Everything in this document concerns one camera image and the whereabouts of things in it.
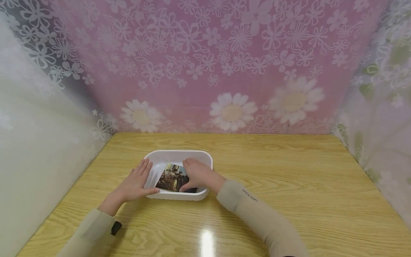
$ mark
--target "beige sleeve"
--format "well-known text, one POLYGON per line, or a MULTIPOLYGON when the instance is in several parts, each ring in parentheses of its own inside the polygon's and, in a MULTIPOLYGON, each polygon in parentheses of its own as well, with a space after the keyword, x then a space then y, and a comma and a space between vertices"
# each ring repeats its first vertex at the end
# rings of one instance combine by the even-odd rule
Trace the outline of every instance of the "beige sleeve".
POLYGON ((247 224, 268 247, 270 257, 308 257, 307 249, 290 222, 252 196, 240 183, 227 180, 217 200, 247 224))
POLYGON ((64 245, 57 257, 98 256, 100 246, 111 235, 114 217, 97 209, 92 210, 80 223, 76 232, 64 245))

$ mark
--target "photograph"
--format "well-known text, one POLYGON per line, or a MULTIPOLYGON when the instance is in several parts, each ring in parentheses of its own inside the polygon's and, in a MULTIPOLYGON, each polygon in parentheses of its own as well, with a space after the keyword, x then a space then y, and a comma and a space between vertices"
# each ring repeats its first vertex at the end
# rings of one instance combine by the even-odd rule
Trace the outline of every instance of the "photograph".
MULTIPOLYGON (((175 164, 167 164, 165 170, 161 174, 160 180, 158 181, 156 187, 170 190, 173 192, 179 192, 180 188, 187 184, 189 181, 187 173, 183 166, 175 164)), ((186 192, 196 192, 196 188, 190 189, 186 192)))

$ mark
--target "pink floral wallpaper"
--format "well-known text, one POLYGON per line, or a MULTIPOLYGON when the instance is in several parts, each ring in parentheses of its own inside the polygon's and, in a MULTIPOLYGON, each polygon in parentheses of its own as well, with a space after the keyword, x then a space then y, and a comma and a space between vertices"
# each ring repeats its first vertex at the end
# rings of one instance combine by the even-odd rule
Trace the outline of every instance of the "pink floral wallpaper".
POLYGON ((334 124, 386 3, 62 0, 50 7, 56 47, 74 61, 65 69, 88 72, 77 79, 119 131, 320 134, 334 124))

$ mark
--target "white flower pattern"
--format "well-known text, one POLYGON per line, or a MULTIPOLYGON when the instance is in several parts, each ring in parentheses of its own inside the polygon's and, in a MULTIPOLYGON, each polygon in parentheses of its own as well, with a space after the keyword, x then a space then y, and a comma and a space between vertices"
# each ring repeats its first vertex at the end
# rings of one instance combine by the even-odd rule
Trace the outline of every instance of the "white flower pattern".
POLYGON ((230 93, 219 95, 217 102, 211 104, 210 115, 215 117, 213 123, 223 130, 233 132, 244 128, 247 122, 254 119, 253 113, 257 111, 255 102, 247 102, 248 96, 230 93))
POLYGON ((127 108, 121 108, 123 114, 120 117, 133 128, 141 132, 155 132, 162 123, 163 115, 154 107, 149 107, 147 102, 138 100, 126 102, 127 108))
POLYGON ((313 89, 316 83, 316 79, 307 81, 302 76, 289 80, 284 88, 276 88, 274 97, 269 101, 270 110, 275 111, 274 118, 294 125, 306 118, 306 112, 316 111, 316 103, 325 97, 322 88, 313 89))

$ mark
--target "daisy yellow center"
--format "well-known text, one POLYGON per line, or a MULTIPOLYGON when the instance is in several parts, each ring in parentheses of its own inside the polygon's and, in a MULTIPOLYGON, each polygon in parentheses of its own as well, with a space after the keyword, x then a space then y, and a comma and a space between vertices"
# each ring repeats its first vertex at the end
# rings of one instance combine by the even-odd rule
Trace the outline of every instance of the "daisy yellow center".
POLYGON ((242 116, 242 109, 240 106, 235 104, 227 105, 223 108, 223 118, 228 121, 239 120, 242 116))
POLYGON ((150 123, 150 118, 143 110, 135 110, 133 112, 133 119, 140 125, 148 125, 150 123))
POLYGON ((284 98, 282 106, 286 112, 296 112, 305 105, 306 101, 307 97, 303 93, 295 92, 284 98))

